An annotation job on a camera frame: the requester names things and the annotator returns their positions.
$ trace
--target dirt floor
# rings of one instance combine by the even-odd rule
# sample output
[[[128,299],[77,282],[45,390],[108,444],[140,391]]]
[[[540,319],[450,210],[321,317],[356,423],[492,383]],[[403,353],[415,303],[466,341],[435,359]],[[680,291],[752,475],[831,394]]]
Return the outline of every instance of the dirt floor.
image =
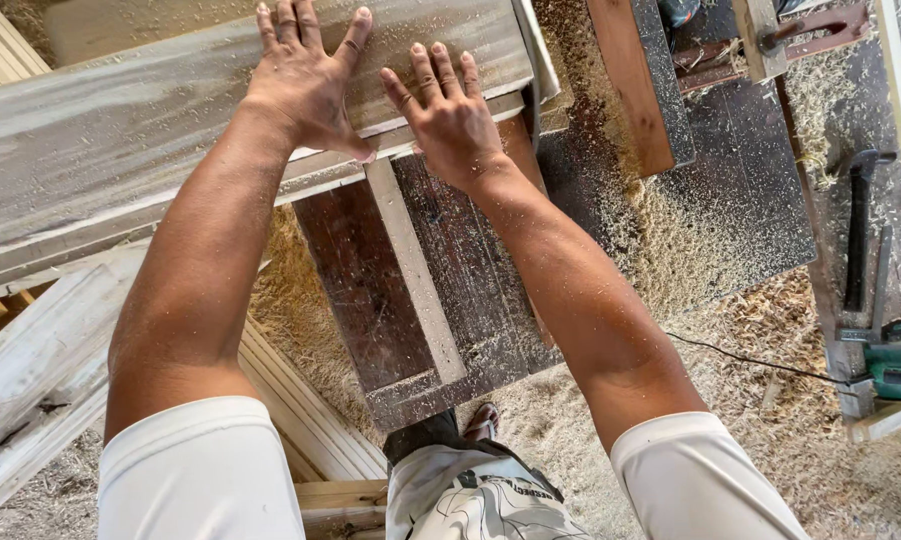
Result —
[[[44,30],[44,10],[51,0],[0,0],[0,4],[49,60],[56,57],[43,48],[50,46],[48,32],[64,37],[92,34],[89,30],[68,33],[65,27]],[[84,4],[85,0],[68,0],[53,10],[60,14]],[[109,8],[124,20],[132,13],[130,19],[138,21],[132,26],[136,25],[135,35],[141,42],[166,38],[176,27],[194,29],[177,16],[164,17],[167,10],[179,15],[187,8],[199,17],[197,9],[202,6],[204,14],[210,11],[201,21],[204,25],[219,20],[213,14],[216,4],[227,14],[231,7],[240,13],[240,6],[220,0],[204,1],[203,5],[196,0],[103,0],[94,4],[95,9]],[[146,10],[156,15],[150,16]],[[112,24],[112,28],[119,26],[118,22]],[[81,37],[68,54],[91,58],[109,52],[106,49],[111,45],[102,44],[95,50],[94,43],[92,36]],[[288,207],[275,210],[269,252],[273,261],[254,288],[252,314],[264,325],[267,338],[312,385],[372,441],[381,443]],[[649,288],[644,292],[653,294]],[[818,373],[824,369],[822,338],[804,268],[670,316],[661,324],[683,338],[707,341],[754,359]],[[756,467],[777,486],[812,537],[901,538],[899,433],[852,445],[829,384],[741,364],[680,341],[675,345],[705,401]],[[595,538],[642,538],[597,440],[587,405],[565,366],[460,406],[461,421],[466,422],[484,401],[493,401],[500,408],[499,440],[547,473],[564,491],[571,513]],[[0,508],[0,540],[96,537],[97,465],[103,444],[98,429],[82,434]]]

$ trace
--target flip-flop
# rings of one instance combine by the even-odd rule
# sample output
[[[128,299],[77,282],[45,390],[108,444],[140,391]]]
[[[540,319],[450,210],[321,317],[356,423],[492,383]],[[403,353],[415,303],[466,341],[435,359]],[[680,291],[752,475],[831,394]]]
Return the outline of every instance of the flip-flop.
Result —
[[[497,410],[496,405],[494,405],[493,403],[484,403],[484,404],[482,404],[482,405],[480,406],[480,408],[477,410],[477,412],[473,413],[473,416],[474,416],[474,417],[479,416],[480,413],[481,413],[481,411],[484,411],[484,410],[487,410],[487,409],[490,409],[492,412],[496,413],[497,418],[500,418],[500,412]],[[480,429],[482,429],[482,428],[489,428],[489,429],[490,429],[490,431],[491,431],[491,436],[490,436],[490,437],[487,437],[487,438],[489,438],[489,439],[491,439],[491,440],[494,440],[494,439],[496,438],[497,433],[496,433],[496,428],[493,426],[493,419],[492,419],[492,418],[488,418],[487,420],[484,420],[483,422],[478,423],[477,425],[471,425],[470,427],[467,428],[466,431],[464,431],[464,436],[466,436],[466,435],[469,434],[470,432],[476,432],[477,430],[480,430]]]

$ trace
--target scratched wood surface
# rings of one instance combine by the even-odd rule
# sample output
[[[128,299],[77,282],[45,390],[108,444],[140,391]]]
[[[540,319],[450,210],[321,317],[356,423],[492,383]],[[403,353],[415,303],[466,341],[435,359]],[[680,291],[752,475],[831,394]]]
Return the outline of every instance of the scratched wood surface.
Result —
[[[531,77],[511,2],[366,2],[375,28],[347,96],[363,136],[403,123],[377,80],[405,49],[472,51],[488,97]],[[317,2],[333,51],[357,0]],[[245,19],[0,87],[0,246],[172,199],[246,92],[260,40]]]

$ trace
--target electric cord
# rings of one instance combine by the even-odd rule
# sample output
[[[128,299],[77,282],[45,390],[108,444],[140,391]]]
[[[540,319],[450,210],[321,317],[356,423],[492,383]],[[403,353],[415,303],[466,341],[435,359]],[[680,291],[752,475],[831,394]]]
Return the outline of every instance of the electric cord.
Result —
[[[686,339],[686,338],[680,337],[680,336],[676,335],[675,333],[671,333],[671,332],[669,332],[669,331],[665,332],[665,334],[667,334],[668,336],[670,336],[670,337],[672,337],[672,338],[680,339],[680,340],[683,341],[684,343],[690,343],[690,344],[693,344],[693,345],[700,345],[701,347],[708,347],[708,348],[710,348],[710,349],[713,349],[713,350],[715,350],[715,351],[721,353],[721,355],[726,355],[726,356],[728,356],[728,357],[730,357],[730,358],[732,358],[732,359],[735,359],[735,360],[737,360],[737,361],[741,361],[741,362],[750,362],[750,363],[753,363],[753,364],[760,364],[760,365],[762,365],[762,366],[767,366],[767,367],[775,367],[775,368],[777,368],[777,369],[782,369],[782,370],[784,370],[784,371],[789,371],[789,372],[791,372],[791,373],[796,373],[797,375],[804,375],[804,376],[807,376],[807,377],[814,377],[815,379],[820,379],[821,381],[827,381],[828,383],[834,383],[835,385],[849,385],[849,384],[851,383],[850,381],[847,381],[847,380],[839,380],[839,379],[837,379],[837,378],[830,378],[829,376],[826,376],[825,374],[810,373],[809,371],[803,371],[803,370],[800,370],[800,369],[797,369],[797,368],[793,368],[793,367],[781,366],[780,364],[773,364],[773,363],[765,362],[765,361],[762,361],[762,360],[754,360],[754,359],[752,359],[752,358],[747,358],[746,356],[740,356],[740,355],[738,355],[738,354],[734,354],[733,352],[727,352],[726,350],[723,350],[723,349],[721,349],[720,347],[716,347],[716,346],[714,346],[714,345],[710,345],[709,343],[704,343],[703,341],[694,341],[694,340],[692,340],[692,339]]]

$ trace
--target forearm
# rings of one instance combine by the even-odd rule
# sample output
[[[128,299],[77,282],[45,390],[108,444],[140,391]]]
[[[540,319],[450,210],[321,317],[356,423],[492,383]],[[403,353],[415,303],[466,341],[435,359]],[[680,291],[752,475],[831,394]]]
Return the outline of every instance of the forearm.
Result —
[[[507,245],[608,450],[643,420],[706,410],[670,340],[613,261],[516,166],[503,159],[470,195]]]
[[[181,395],[193,388],[220,393],[222,388],[212,383],[174,382],[192,379],[188,368],[236,372],[237,347],[276,190],[293,149],[285,130],[273,129],[253,104],[241,104],[171,203],[111,342],[111,392],[125,394],[123,411],[132,417],[145,416],[142,407],[166,409],[168,403],[162,400],[199,399]],[[252,392],[240,376],[227,381],[206,373],[220,385],[231,385],[223,393]],[[155,387],[153,395],[128,387],[144,385]],[[111,416],[108,433],[111,424],[125,427]]]

